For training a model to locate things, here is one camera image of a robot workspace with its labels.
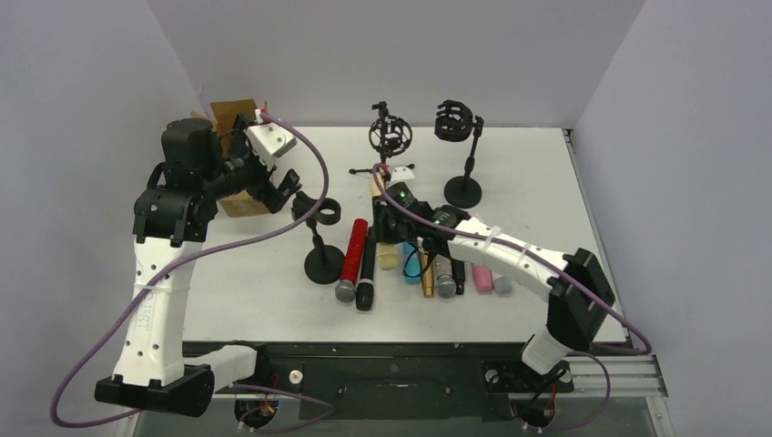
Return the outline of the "cream microphone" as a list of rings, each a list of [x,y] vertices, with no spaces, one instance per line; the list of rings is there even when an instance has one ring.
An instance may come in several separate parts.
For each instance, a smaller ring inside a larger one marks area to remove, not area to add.
[[[376,209],[380,206],[378,198],[381,195],[381,191],[378,188],[378,184],[383,185],[383,178],[380,175],[376,175],[371,182],[373,225],[376,225]],[[399,261],[398,248],[393,244],[382,242],[380,238],[376,238],[376,262],[378,267],[382,270],[394,270],[398,267]]]

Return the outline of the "brown cardboard box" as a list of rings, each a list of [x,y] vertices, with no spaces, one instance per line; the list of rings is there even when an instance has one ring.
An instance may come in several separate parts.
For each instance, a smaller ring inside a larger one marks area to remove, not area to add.
[[[255,120],[255,111],[258,109],[255,100],[248,98],[212,102],[209,115],[202,115],[196,111],[191,111],[189,114],[194,118],[208,119],[218,134],[223,135],[232,128],[246,127]],[[236,139],[236,134],[233,133],[221,140],[221,146],[224,156],[231,157],[235,156],[237,151],[243,150],[245,143],[242,139]],[[253,199],[246,190],[221,199],[219,205],[231,218],[253,217],[269,213],[265,205]]]

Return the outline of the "blue microphone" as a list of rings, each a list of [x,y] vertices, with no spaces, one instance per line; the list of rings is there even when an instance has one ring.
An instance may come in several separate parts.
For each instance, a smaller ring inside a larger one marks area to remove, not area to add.
[[[406,283],[417,285],[421,283],[422,265],[420,251],[410,242],[401,245],[402,271],[401,274]]]

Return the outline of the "gold microphone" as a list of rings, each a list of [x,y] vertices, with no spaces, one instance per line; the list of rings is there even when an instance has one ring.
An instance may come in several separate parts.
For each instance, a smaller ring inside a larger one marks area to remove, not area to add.
[[[421,266],[421,285],[422,295],[424,298],[434,297],[434,283],[435,276],[433,272],[433,257],[429,254],[421,252],[419,255],[419,262]]]

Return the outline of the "clip mic stand round base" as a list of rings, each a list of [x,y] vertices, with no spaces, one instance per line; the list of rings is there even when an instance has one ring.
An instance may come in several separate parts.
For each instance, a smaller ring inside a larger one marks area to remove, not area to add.
[[[315,199],[299,190],[291,205],[294,219],[304,218],[312,235],[313,249],[304,259],[304,272],[308,279],[320,285],[329,285],[340,278],[344,260],[343,252],[326,244],[318,232],[318,225],[332,226],[340,222],[341,206],[333,198]]]

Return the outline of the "red glitter microphone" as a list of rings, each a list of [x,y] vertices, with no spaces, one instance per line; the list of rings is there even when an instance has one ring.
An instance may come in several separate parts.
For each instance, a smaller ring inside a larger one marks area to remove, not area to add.
[[[354,220],[341,268],[340,280],[335,287],[335,297],[339,302],[350,303],[355,299],[356,282],[359,277],[368,229],[369,223],[366,219],[356,218]]]

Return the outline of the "slim black microphone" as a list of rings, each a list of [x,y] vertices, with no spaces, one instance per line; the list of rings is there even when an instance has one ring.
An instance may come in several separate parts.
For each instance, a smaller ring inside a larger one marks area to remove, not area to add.
[[[458,259],[451,259],[451,264],[452,264],[452,278],[455,282],[455,294],[463,295],[465,292],[465,283],[466,283],[465,263]]]

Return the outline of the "silver glitter microphone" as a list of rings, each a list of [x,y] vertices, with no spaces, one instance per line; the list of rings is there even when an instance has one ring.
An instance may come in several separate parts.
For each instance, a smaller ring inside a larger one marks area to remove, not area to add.
[[[435,294],[444,299],[454,297],[456,295],[456,282],[452,274],[452,262],[444,256],[437,255],[433,261],[433,268]]]

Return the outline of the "tripod shock mount stand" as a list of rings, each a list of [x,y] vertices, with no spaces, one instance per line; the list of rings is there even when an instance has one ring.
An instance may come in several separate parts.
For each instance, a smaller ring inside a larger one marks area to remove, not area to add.
[[[369,128],[368,140],[379,155],[377,169],[384,181],[390,181],[392,170],[388,159],[409,149],[413,139],[412,127],[404,118],[393,115],[385,101],[372,104],[371,109],[377,112],[377,117]]]

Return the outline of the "pink microphone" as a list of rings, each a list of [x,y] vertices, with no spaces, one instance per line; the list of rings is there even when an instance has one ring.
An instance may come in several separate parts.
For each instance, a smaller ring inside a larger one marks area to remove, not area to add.
[[[493,292],[493,273],[481,265],[472,265],[472,280],[478,293],[491,294]]]

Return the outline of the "white grey microphone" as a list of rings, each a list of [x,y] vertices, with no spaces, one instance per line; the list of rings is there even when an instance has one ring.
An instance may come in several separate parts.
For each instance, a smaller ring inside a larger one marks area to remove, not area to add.
[[[499,296],[508,296],[513,293],[513,282],[498,273],[493,272],[493,291]]]

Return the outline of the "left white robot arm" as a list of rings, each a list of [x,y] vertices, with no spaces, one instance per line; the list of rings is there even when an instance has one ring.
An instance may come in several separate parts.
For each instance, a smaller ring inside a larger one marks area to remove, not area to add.
[[[285,128],[267,120],[239,122],[233,155],[225,155],[212,123],[189,117],[162,133],[163,160],[134,205],[136,282],[127,335],[111,375],[98,381],[97,401],[198,417],[216,391],[208,363],[183,359],[183,329],[195,254],[203,247],[218,202],[247,190],[270,212],[300,186],[289,171],[280,184],[276,161],[296,145]]]

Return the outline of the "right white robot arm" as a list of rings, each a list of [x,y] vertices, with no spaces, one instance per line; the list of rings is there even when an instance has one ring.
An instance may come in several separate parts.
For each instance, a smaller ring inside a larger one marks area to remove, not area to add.
[[[546,323],[520,355],[539,375],[572,351],[588,351],[615,304],[599,259],[587,249],[563,253],[530,245],[451,205],[432,208],[403,182],[386,188],[378,201],[377,232],[384,241],[413,242],[435,257],[485,267],[546,303]]]

